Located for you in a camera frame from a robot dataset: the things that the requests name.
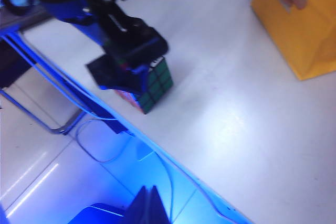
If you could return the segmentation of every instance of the blue metal frame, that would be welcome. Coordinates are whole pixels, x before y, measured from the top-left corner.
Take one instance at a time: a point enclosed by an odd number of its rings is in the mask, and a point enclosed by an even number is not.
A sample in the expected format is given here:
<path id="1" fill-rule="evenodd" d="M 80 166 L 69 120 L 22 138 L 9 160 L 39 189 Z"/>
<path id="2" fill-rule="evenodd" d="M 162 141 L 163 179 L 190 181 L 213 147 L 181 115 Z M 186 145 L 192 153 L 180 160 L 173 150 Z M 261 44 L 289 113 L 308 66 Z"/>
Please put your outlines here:
<path id="1" fill-rule="evenodd" d="M 90 111 L 102 118 L 114 118 L 114 116 L 104 109 L 99 104 L 95 103 L 92 99 L 88 98 L 81 92 L 79 92 L 75 87 L 67 82 L 65 78 L 63 78 L 59 73 L 57 73 L 48 63 L 46 63 L 37 53 L 35 53 L 26 43 L 21 39 L 18 32 L 8 33 L 2 38 L 10 44 L 14 50 L 16 50 L 23 58 L 32 59 L 33 61 L 37 62 L 41 65 L 41 67 L 49 73 L 57 83 L 62 86 L 65 90 L 71 93 L 76 100 L 80 101 L 81 104 L 85 105 Z M 80 90 L 86 93 L 88 96 L 92 96 L 87 90 L 85 90 L 81 85 L 74 81 Z M 122 125 L 119 121 L 110 121 L 110 120 L 103 120 L 114 132 L 121 133 L 123 131 L 127 131 L 128 129 Z"/>

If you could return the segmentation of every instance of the cable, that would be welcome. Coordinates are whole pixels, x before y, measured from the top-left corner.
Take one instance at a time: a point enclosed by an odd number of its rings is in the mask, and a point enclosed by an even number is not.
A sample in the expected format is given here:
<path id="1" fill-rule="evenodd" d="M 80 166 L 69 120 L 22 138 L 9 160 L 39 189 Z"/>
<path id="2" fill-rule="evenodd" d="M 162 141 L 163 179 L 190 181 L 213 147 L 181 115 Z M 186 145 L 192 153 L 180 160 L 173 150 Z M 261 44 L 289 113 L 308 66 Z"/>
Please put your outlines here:
<path id="1" fill-rule="evenodd" d="M 3 39 L 10 44 L 34 69 L 36 69 L 48 82 L 50 82 L 61 94 L 63 94 L 68 100 L 70 100 L 75 106 L 83 110 L 89 115 L 92 115 L 94 118 L 105 120 L 105 121 L 117 121 L 115 118 L 102 118 L 96 114 L 94 114 L 91 111 L 88 111 L 85 109 L 82 105 L 80 105 L 78 102 L 76 102 L 70 95 L 68 95 L 58 84 L 56 84 L 53 80 L 51 80 L 50 77 L 48 77 L 40 68 L 38 68 L 18 47 L 15 45 L 11 40 L 9 40 L 7 37 L 3 37 Z"/>
<path id="2" fill-rule="evenodd" d="M 166 162 L 161 159 L 161 157 L 156 153 L 156 156 L 158 157 L 160 163 L 162 164 L 162 166 L 164 167 L 164 169 L 166 170 L 166 173 L 168 175 L 169 178 L 169 182 L 170 182 L 170 188 L 171 188 L 171 200 L 170 200 L 170 214 L 169 214 L 169 222 L 173 223 L 173 205 L 174 205 L 174 183 L 173 183 L 173 176 L 166 164 Z"/>
<path id="3" fill-rule="evenodd" d="M 158 154 L 156 153 L 156 155 L 158 156 L 158 158 L 161 160 L 161 163 L 163 164 L 165 161 L 164 159 Z M 173 165 L 175 166 L 175 168 L 177 168 L 178 170 L 180 170 L 185 176 L 186 178 L 196 187 L 196 189 L 203 195 L 203 197 L 210 203 L 210 205 L 212 206 L 212 208 L 215 210 L 215 212 L 217 213 L 218 216 L 220 216 L 221 218 L 230 221 L 233 224 L 238 224 L 237 222 L 235 222 L 234 220 L 226 217 L 224 214 L 222 214 L 222 212 L 217 208 L 217 206 L 215 205 L 215 203 L 213 202 L 213 200 L 211 199 L 211 197 L 208 195 L 208 193 L 204 190 L 204 188 L 197 183 L 187 172 L 185 172 L 184 170 L 182 170 L 181 168 L 179 168 L 169 157 L 167 157 L 165 154 L 163 154 L 164 157 Z"/>
<path id="4" fill-rule="evenodd" d="M 4 39 L 14 48 L 17 48 L 11 41 L 9 41 L 6 37 L 4 37 Z M 66 98 L 68 98 L 72 103 L 74 103 L 77 107 L 79 107 L 80 109 L 82 109 L 83 111 L 85 111 L 86 113 L 92 115 L 93 117 L 97 118 L 98 120 L 112 120 L 112 121 L 116 121 L 117 119 L 111 119 L 111 118 L 101 118 L 97 115 L 95 115 L 94 113 L 86 110 L 85 108 L 83 108 L 80 104 L 78 104 L 74 99 L 72 99 L 67 93 L 65 93 L 65 91 L 63 91 L 57 84 L 55 84 L 42 70 L 40 70 L 37 66 L 35 66 L 31 61 L 30 59 L 28 59 L 24 53 L 20 52 L 20 50 L 18 51 L 21 56 L 33 67 L 35 68 L 40 74 L 42 74 L 51 84 L 54 85 L 54 87 L 56 89 L 58 89 Z M 83 90 L 81 90 L 78 85 L 73 81 L 73 80 L 70 80 L 64 73 L 62 73 L 62 71 L 60 71 L 58 69 L 58 67 L 55 66 L 55 64 L 53 64 L 50 60 L 48 60 L 46 57 L 44 57 L 44 60 L 48 61 L 48 63 L 53 66 L 54 68 L 54 71 L 58 72 L 59 75 L 61 75 L 66 81 L 68 81 L 69 83 L 72 83 L 72 86 L 77 89 L 80 93 L 82 93 L 83 95 L 85 95 L 87 98 L 89 98 L 90 100 L 92 100 L 93 102 L 97 103 L 97 104 L 100 104 L 100 102 L 98 101 L 98 99 L 95 99 L 94 97 L 92 96 L 89 96 L 86 92 L 84 92 Z M 99 163 L 108 163 L 108 162 L 111 162 L 115 159 L 117 159 L 119 157 L 119 154 L 110 159 L 109 161 L 106 161 L 106 162 L 101 162 L 99 160 L 97 160 L 95 157 L 93 157 L 80 143 L 80 141 L 77 141 L 77 143 L 79 144 L 79 146 L 91 157 L 93 158 L 95 161 L 99 162 Z M 167 167 L 165 166 L 164 164 L 164 160 L 162 159 L 162 157 L 159 156 L 158 153 L 156 153 L 158 158 L 161 160 L 161 163 L 162 165 L 165 167 L 166 170 Z M 217 208 L 217 206 L 214 204 L 213 200 L 210 198 L 210 196 L 208 195 L 208 193 L 201 187 L 200 184 L 198 184 L 187 172 L 185 172 L 184 170 L 182 170 L 181 168 L 179 168 L 173 161 L 170 160 L 170 158 L 168 158 L 167 156 L 165 156 L 166 159 L 169 160 L 169 162 L 171 164 L 173 164 L 173 166 L 175 166 L 177 169 L 179 169 L 180 171 L 182 171 L 182 173 L 186 176 L 186 178 L 198 189 L 198 191 L 205 197 L 205 199 L 210 203 L 210 205 L 214 208 L 214 210 L 216 211 L 216 213 L 223 219 L 227 220 L 227 221 L 230 221 L 231 223 L 234 223 L 234 224 L 237 224 L 237 222 L 235 222 L 234 220 L 231 220 L 230 218 L 226 217 L 224 214 L 221 213 L 221 211 Z M 170 181 L 172 182 L 172 177 L 171 175 L 169 175 L 170 173 L 168 173 L 168 176 L 170 177 Z M 171 186 L 172 186 L 172 200 L 171 202 L 173 202 L 173 198 L 174 198 L 174 195 L 173 195 L 173 183 L 171 183 Z"/>
<path id="5" fill-rule="evenodd" d="M 76 135 L 75 135 L 75 140 L 76 142 L 78 143 L 79 147 L 82 148 L 82 150 L 84 152 L 86 152 L 86 154 L 88 154 L 93 160 L 95 160 L 96 162 L 100 163 L 100 164 L 107 164 L 107 163 L 111 163 L 113 161 L 115 161 L 116 159 L 118 159 L 120 157 L 120 155 L 124 152 L 124 150 L 126 149 L 126 147 L 128 146 L 128 144 L 131 142 L 131 139 L 133 138 L 133 136 L 131 134 L 129 134 L 128 132 L 126 132 L 127 134 L 130 135 L 130 138 L 126 141 L 126 143 L 120 148 L 120 151 L 117 153 L 116 156 L 114 156 L 113 158 L 107 160 L 107 161 L 100 161 L 98 159 L 96 159 L 83 145 L 82 143 L 80 142 L 80 139 L 79 139 L 79 133 L 80 131 L 82 130 L 82 128 L 87 125 L 88 123 L 91 123 L 93 121 L 101 121 L 102 120 L 99 120 L 99 119 L 92 119 L 92 120 L 89 120 L 89 121 L 86 121 L 86 122 L 83 122 L 82 124 L 80 124 L 78 126 L 78 128 L 76 129 Z"/>
<path id="6" fill-rule="evenodd" d="M 73 80 L 71 77 L 67 76 L 65 73 L 63 73 L 62 70 L 59 69 L 59 67 L 53 63 L 51 60 L 49 60 L 42 52 L 40 52 L 37 48 L 35 48 L 33 45 L 31 45 L 26 39 L 23 37 L 23 35 L 15 35 L 20 38 L 25 44 L 29 44 L 29 47 L 32 51 L 37 52 L 36 54 L 39 55 L 45 62 L 48 63 L 48 67 L 52 68 L 53 71 L 57 72 L 60 76 L 62 76 L 63 79 L 67 81 L 67 83 L 70 83 L 78 92 L 80 92 L 82 95 L 86 96 L 88 99 L 93 101 L 94 103 L 99 104 L 100 106 L 104 107 L 104 104 L 101 104 L 98 98 L 96 98 L 94 95 L 89 95 L 88 91 L 85 91 L 84 88 L 82 88 L 75 80 Z"/>

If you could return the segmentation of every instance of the blue cable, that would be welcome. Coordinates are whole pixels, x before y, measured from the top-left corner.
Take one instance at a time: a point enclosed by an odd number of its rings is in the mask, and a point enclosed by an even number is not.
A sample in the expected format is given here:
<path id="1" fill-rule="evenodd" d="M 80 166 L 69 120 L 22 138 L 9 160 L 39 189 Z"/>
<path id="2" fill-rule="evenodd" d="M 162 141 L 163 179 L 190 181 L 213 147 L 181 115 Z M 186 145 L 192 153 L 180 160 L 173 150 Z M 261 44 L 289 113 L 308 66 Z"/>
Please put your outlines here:
<path id="1" fill-rule="evenodd" d="M 53 80 L 51 80 L 50 77 L 48 77 L 42 70 L 40 70 L 12 41 L 10 41 L 8 38 L 3 37 L 3 39 L 11 45 L 34 69 L 36 69 L 48 82 L 50 82 L 61 94 L 63 94 L 69 101 L 71 101 L 74 105 L 76 105 L 78 108 L 86 112 L 87 114 L 92 115 L 94 118 L 105 120 L 105 121 L 117 121 L 115 118 L 102 118 L 91 111 L 88 111 L 85 109 L 82 105 L 80 105 L 78 102 L 76 102 L 70 95 L 68 95 L 61 87 L 59 87 L 58 84 L 56 84 Z"/>

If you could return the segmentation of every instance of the white cable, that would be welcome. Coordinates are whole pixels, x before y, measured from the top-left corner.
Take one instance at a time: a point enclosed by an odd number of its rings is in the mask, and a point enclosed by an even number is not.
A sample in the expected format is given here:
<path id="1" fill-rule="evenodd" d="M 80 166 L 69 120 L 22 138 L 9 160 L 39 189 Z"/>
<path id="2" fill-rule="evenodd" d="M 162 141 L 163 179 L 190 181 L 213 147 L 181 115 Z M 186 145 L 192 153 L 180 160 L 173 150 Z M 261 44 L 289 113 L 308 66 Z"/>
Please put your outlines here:
<path id="1" fill-rule="evenodd" d="M 236 221 L 228 218 L 227 216 L 225 216 L 223 213 L 221 213 L 221 211 L 217 208 L 217 206 L 215 205 L 215 203 L 213 202 L 213 200 L 211 199 L 211 197 L 208 195 L 208 193 L 205 191 L 205 189 L 199 184 L 197 183 L 187 172 L 185 172 L 183 169 L 181 169 L 180 167 L 178 167 L 169 157 L 167 157 L 164 153 L 161 153 L 166 160 L 168 160 L 173 166 L 175 166 L 175 168 L 177 168 L 178 170 L 180 170 L 185 176 L 186 178 L 196 187 L 196 189 L 203 195 L 203 197 L 210 203 L 210 205 L 212 206 L 212 208 L 215 210 L 215 212 L 217 213 L 218 216 L 220 216 L 221 218 L 229 221 L 232 224 L 248 224 L 248 222 L 245 223 L 237 223 Z M 156 153 L 156 155 L 158 156 L 159 159 L 162 160 L 162 162 L 164 162 L 164 159 L 158 154 Z"/>
<path id="2" fill-rule="evenodd" d="M 86 122 L 83 122 L 81 125 L 78 126 L 78 128 L 76 129 L 76 135 L 75 135 L 75 140 L 77 142 L 77 144 L 79 145 L 79 147 L 82 148 L 82 150 L 84 152 L 86 152 L 86 154 L 88 154 L 93 160 L 95 160 L 96 162 L 100 163 L 100 164 L 107 164 L 107 163 L 111 163 L 113 161 L 115 161 L 117 158 L 120 157 L 120 155 L 124 152 L 124 150 L 126 149 L 126 147 L 128 146 L 128 144 L 131 142 L 131 139 L 133 138 L 133 136 L 131 134 L 129 134 L 128 132 L 126 132 L 127 134 L 130 135 L 130 138 L 126 141 L 126 143 L 120 148 L 120 151 L 117 153 L 116 156 L 114 156 L 113 158 L 110 158 L 107 161 L 100 161 L 98 159 L 96 159 L 81 143 L 80 139 L 79 139 L 79 133 L 82 130 L 82 128 L 87 125 L 88 123 L 91 123 L 93 121 L 100 121 L 102 122 L 102 120 L 100 119 L 92 119 Z"/>

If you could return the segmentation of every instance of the black object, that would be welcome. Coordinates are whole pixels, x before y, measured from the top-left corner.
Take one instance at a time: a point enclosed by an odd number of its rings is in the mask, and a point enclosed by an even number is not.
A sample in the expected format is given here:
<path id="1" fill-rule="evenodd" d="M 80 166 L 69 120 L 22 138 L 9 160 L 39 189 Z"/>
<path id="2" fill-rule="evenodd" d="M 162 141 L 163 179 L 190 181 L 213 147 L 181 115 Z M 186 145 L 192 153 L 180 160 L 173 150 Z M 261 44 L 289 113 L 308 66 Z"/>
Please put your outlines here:
<path id="1" fill-rule="evenodd" d="M 147 190 L 140 189 L 119 224 L 169 224 L 156 186 Z"/>
<path id="2" fill-rule="evenodd" d="M 127 16 L 116 0 L 41 0 L 41 4 L 102 46 L 105 55 L 88 66 L 100 87 L 146 91 L 146 69 L 168 51 L 167 42 L 154 28 Z"/>
<path id="3" fill-rule="evenodd" d="M 8 88 L 30 65 L 5 41 L 0 41 L 0 89 Z"/>

